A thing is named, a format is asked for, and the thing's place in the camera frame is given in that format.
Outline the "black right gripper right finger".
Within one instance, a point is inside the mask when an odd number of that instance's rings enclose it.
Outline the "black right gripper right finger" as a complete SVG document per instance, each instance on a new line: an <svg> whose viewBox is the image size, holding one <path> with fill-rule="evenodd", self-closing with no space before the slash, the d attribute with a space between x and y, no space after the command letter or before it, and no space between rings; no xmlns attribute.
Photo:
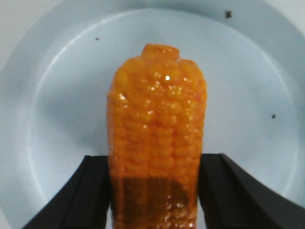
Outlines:
<svg viewBox="0 0 305 229"><path fill-rule="evenodd" d="M256 180L226 154L202 154L198 196L208 229L303 229L305 209Z"/></svg>

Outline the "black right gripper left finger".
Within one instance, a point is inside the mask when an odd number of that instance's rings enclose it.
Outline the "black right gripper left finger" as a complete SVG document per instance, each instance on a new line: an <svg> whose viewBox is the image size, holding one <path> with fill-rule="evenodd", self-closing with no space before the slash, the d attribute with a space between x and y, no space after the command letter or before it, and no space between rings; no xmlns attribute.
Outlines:
<svg viewBox="0 0 305 229"><path fill-rule="evenodd" d="M107 156L85 156L26 229L104 229L111 200Z"/></svg>

